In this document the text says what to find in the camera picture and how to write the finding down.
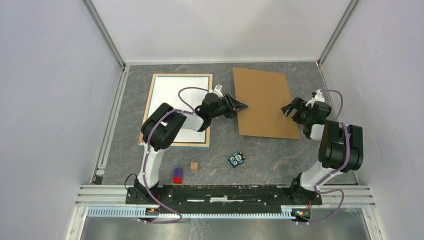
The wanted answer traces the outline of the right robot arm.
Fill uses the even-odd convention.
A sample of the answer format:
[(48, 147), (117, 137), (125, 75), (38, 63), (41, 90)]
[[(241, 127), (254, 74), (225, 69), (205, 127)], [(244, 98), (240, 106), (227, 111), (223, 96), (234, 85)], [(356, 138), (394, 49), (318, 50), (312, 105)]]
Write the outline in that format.
[(333, 177), (362, 166), (362, 127), (328, 120), (332, 112), (330, 105), (321, 100), (305, 101), (296, 97), (281, 111), (286, 117), (295, 111), (292, 120), (303, 126), (305, 137), (320, 142), (317, 162), (292, 180), (288, 196), (293, 203), (302, 204)]

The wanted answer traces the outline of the brown cardboard backing board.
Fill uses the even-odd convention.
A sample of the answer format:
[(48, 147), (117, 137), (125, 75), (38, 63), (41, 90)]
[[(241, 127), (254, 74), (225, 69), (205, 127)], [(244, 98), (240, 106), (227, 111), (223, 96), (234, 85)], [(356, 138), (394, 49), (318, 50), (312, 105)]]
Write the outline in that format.
[(248, 106), (237, 113), (240, 135), (301, 139), (298, 124), (281, 110), (292, 102), (284, 73), (234, 67), (233, 80), (236, 100)]

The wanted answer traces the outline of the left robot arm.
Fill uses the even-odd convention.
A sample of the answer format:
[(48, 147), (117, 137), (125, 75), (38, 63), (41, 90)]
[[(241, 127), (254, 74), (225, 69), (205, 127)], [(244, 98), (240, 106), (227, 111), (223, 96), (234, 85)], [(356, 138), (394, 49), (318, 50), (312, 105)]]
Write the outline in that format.
[(210, 127), (212, 119), (220, 116), (233, 119), (248, 107), (228, 93), (219, 95), (214, 92), (207, 93), (193, 112), (162, 103), (141, 128), (144, 154), (141, 170), (134, 181), (139, 199), (145, 204), (156, 200), (155, 187), (159, 183), (159, 169), (165, 149), (172, 145), (180, 130), (204, 132)]

